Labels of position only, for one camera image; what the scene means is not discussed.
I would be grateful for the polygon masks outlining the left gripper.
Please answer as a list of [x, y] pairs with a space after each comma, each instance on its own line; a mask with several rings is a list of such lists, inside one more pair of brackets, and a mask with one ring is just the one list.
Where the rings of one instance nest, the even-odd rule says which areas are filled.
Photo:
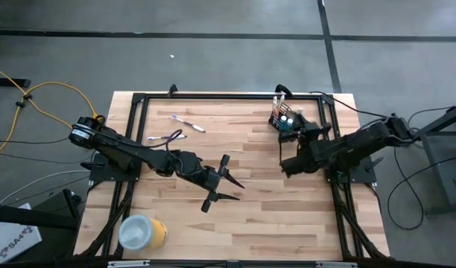
[[229, 159], [230, 157], [228, 155], [223, 155], [218, 170], [213, 167], [205, 166], [200, 170], [189, 174], [189, 178], [194, 184], [208, 191], [208, 195], [201, 206], [201, 211], [204, 213], [207, 213], [211, 204], [218, 200], [239, 200], [238, 197], [217, 192], [217, 188], [222, 179], [226, 179], [232, 184], [244, 188], [244, 186], [229, 173], [229, 170], [227, 169]]

